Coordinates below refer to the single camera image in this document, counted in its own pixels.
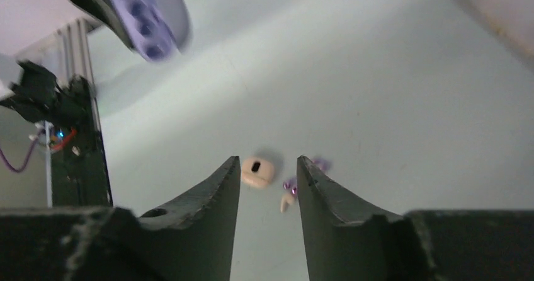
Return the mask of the purple earbud charging case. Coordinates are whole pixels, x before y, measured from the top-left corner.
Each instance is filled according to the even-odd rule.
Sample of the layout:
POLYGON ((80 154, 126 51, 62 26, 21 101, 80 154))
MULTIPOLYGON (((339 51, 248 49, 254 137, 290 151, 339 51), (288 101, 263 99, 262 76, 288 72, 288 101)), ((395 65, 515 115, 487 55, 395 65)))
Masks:
POLYGON ((110 0, 133 49, 148 62, 160 62, 186 48, 191 24, 184 0, 110 0))

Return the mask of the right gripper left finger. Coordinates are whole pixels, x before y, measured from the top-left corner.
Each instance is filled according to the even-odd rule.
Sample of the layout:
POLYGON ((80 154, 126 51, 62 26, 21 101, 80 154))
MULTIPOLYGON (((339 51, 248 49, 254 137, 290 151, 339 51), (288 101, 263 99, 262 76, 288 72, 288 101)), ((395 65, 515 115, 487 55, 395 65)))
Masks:
POLYGON ((229 280, 241 165, 231 156, 208 178, 142 216, 142 259, 164 280, 229 280))

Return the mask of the purple earbud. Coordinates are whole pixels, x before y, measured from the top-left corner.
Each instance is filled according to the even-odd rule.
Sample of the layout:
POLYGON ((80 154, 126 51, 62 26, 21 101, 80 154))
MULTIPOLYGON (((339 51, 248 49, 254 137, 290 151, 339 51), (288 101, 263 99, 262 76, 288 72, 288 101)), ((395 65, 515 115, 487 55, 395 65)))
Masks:
POLYGON ((312 160, 312 162, 323 172, 323 173, 327 173, 331 167, 332 167, 332 163, 327 160, 327 159, 324 159, 324 158, 314 158, 312 160))
POLYGON ((293 197, 298 194, 297 177, 290 178, 283 182, 283 188, 290 193, 293 197))

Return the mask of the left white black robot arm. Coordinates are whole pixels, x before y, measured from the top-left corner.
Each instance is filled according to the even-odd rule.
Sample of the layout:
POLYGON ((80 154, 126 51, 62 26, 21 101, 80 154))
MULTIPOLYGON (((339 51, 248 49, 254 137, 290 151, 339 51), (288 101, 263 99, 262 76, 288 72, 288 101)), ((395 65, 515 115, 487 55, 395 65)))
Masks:
POLYGON ((25 120, 70 127, 99 122, 88 45, 88 18, 107 26, 134 49, 125 20, 112 0, 69 0, 84 12, 32 42, 16 55, 1 54, 1 106, 25 120))

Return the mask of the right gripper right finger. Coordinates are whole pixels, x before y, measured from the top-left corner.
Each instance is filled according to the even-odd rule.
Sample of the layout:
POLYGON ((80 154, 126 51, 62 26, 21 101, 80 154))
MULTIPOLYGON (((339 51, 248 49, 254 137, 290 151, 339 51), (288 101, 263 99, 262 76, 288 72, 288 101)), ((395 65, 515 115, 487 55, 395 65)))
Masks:
POLYGON ((401 217, 297 159, 298 199, 310 280, 404 280, 394 231, 401 217))

